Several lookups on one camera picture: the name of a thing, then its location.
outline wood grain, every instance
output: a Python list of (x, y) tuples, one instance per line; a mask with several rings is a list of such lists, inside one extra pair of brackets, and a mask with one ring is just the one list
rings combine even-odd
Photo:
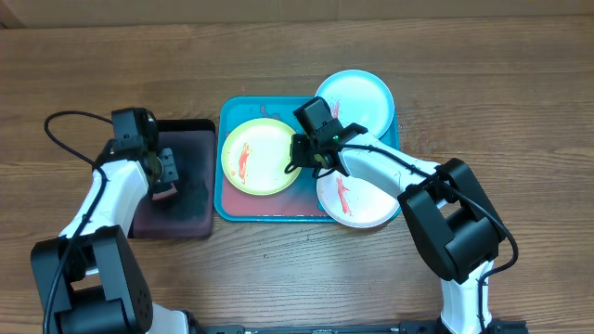
[[(70, 221), (89, 168), (51, 112), (143, 106), (210, 118), (238, 95), (311, 95), (359, 68), (391, 88), (402, 149), (465, 160), (520, 245), (497, 317), (594, 327), (594, 18), (406, 19), (0, 32), (0, 328), (39, 332), (29, 253)], [(95, 156), (110, 128), (53, 125)], [(205, 241), (131, 240), (154, 301), (204, 324), (373, 324), (439, 315), (439, 281), (401, 217), (381, 228), (235, 224)], [(499, 263), (510, 256), (501, 245)]]

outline wooden table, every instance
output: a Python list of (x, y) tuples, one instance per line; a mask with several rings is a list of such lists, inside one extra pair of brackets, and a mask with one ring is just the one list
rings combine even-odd
[[(466, 161), (520, 245), (491, 310), (534, 332), (594, 326), (594, 19), (403, 19), (0, 32), (0, 331), (38, 333), (33, 244), (55, 237), (87, 165), (45, 136), (62, 109), (210, 118), (240, 95), (311, 95), (336, 71), (392, 89), (402, 149)], [(96, 156), (111, 129), (55, 133)], [(434, 319), (439, 281), (402, 217), (359, 231), (237, 224), (213, 236), (131, 240), (155, 302), (204, 324), (290, 326)], [(507, 243), (497, 262), (510, 257)]]

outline wire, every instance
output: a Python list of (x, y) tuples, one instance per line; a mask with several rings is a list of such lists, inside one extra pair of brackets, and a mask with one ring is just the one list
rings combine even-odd
[(482, 333), (486, 333), (486, 327), (484, 325), (484, 317), (483, 317), (483, 286), (484, 286), (484, 282), (491, 276), (497, 273), (500, 273), (504, 270), (510, 269), (517, 261), (518, 261), (518, 257), (520, 255), (520, 252), (518, 250), (518, 244), (516, 243), (515, 238), (513, 237), (513, 235), (511, 234), (511, 232), (509, 231), (509, 229), (503, 225), (503, 223), (501, 223), (496, 217), (494, 217), (489, 211), (487, 211), (485, 208), (483, 208), (481, 205), (479, 205), (478, 203), (476, 203), (475, 201), (473, 201), (472, 199), (469, 199), (468, 197), (466, 197), (465, 195), (463, 195), (462, 193), (460, 193), (457, 189), (455, 189), (454, 187), (452, 187), (451, 185), (447, 184), (446, 182), (444, 182), (443, 180), (440, 180), (439, 178), (437, 178), (435, 175), (431, 175), (429, 173), (425, 173), (424, 171), (420, 170), (419, 168), (415, 167), (415, 165), (410, 164), (406, 161), (403, 161), (402, 159), (400, 159), (399, 157), (397, 157), (396, 155), (394, 155), (392, 152), (389, 152), (385, 149), (382, 148), (376, 148), (372, 145), (338, 145), (338, 148), (356, 148), (356, 149), (364, 149), (364, 150), (369, 150), (369, 151), (374, 151), (374, 152), (378, 152), (381, 153), (385, 156), (387, 156), (388, 158), (400, 163), (401, 165), (403, 165), (405, 168), (407, 168), (408, 170), (410, 170), (413, 173), (416, 173), (418, 175), (424, 176), (426, 178), (430, 178), (433, 180), (438, 181), (438, 184), (445, 188), (445, 190), (449, 191), (451, 194), (453, 194), (454, 196), (456, 196), (460, 201), (466, 203), (467, 205), (472, 206), (474, 209), (480, 211), (482, 214), (484, 214), (484, 216), (492, 223), (494, 224), (497, 228), (499, 228), (503, 234), (505, 235), (505, 237), (510, 241), (511, 244), (511, 249), (512, 249), (512, 255), (511, 255), (511, 259), (495, 268), (492, 270), (489, 270), (488, 272), (482, 274), (479, 279), (478, 279), (478, 289), (479, 289), (479, 323), (481, 324), (481, 332)]
[(66, 149), (71, 154), (73, 154), (74, 156), (76, 156), (76, 157), (80, 158), (81, 160), (87, 162), (94, 169), (96, 169), (99, 172), (99, 174), (101, 175), (101, 187), (99, 188), (99, 191), (97, 192), (97, 195), (93, 199), (93, 202), (91, 202), (91, 205), (89, 206), (89, 209), (87, 210), (86, 214), (83, 215), (83, 219), (82, 219), (81, 223), (78, 225), (78, 227), (74, 231), (74, 234), (72, 234), (72, 237), (71, 237), (68, 245), (66, 246), (66, 249), (64, 250), (64, 252), (62, 253), (61, 258), (59, 259), (58, 268), (56, 269), (56, 273), (54, 274), (54, 280), (52, 281), (52, 285), (50, 287), (49, 295), (47, 297), (47, 302), (45, 303), (44, 325), (43, 325), (44, 334), (49, 334), (49, 332), (50, 332), (49, 331), (49, 326), (50, 326), (50, 323), (51, 323), (52, 309), (54, 307), (54, 300), (56, 299), (56, 293), (58, 291), (58, 283), (59, 283), (59, 279), (61, 277), (62, 271), (64, 270), (64, 266), (66, 265), (66, 262), (69, 260), (69, 257), (70, 257), (70, 254), (72, 252), (72, 249), (76, 245), (76, 243), (77, 243), (80, 235), (83, 233), (84, 227), (86, 226), (86, 224), (91, 219), (91, 216), (93, 215), (93, 211), (95, 210), (95, 208), (97, 207), (99, 201), (101, 200), (101, 196), (103, 195), (103, 192), (105, 191), (105, 188), (106, 188), (107, 183), (109, 181), (108, 180), (108, 177), (105, 175), (105, 172), (103, 172), (103, 170), (101, 169), (101, 167), (96, 167), (95, 166), (95, 163), (92, 160), (90, 160), (89, 158), (87, 158), (83, 154), (77, 152), (76, 150), (68, 147), (66, 144), (64, 144), (61, 141), (59, 141), (51, 133), (51, 131), (49, 130), (49, 123), (51, 122), (51, 120), (57, 118), (58, 116), (63, 116), (63, 115), (82, 115), (82, 116), (87, 116), (87, 117), (95, 118), (95, 119), (101, 120), (103, 122), (111, 123), (110, 120), (108, 120), (108, 119), (106, 119), (104, 117), (101, 117), (101, 116), (98, 116), (98, 115), (95, 115), (95, 114), (92, 114), (92, 113), (88, 113), (88, 112), (84, 112), (84, 111), (76, 111), (76, 110), (65, 110), (65, 111), (56, 112), (54, 114), (49, 115), (45, 119), (44, 129), (45, 129), (45, 133), (47, 134), (47, 136), (49, 136), (49, 138), (54, 143), (58, 144), (58, 146), (60, 146), (61, 148)]

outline wall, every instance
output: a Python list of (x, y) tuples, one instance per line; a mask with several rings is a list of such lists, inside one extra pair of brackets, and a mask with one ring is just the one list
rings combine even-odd
[(7, 27), (594, 14), (594, 0), (0, 0)]

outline plate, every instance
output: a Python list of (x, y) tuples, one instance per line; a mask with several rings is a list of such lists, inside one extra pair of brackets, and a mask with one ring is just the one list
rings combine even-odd
[(369, 228), (390, 220), (400, 203), (371, 183), (334, 172), (317, 180), (317, 197), (324, 210), (337, 222)]
[(361, 70), (332, 74), (319, 86), (316, 96), (329, 104), (332, 117), (342, 126), (357, 123), (380, 138), (394, 119), (394, 98), (377, 76)]
[(273, 119), (247, 121), (229, 134), (221, 150), (223, 173), (237, 189), (251, 195), (272, 195), (289, 186), (301, 171), (285, 174), (291, 161), (287, 124)]

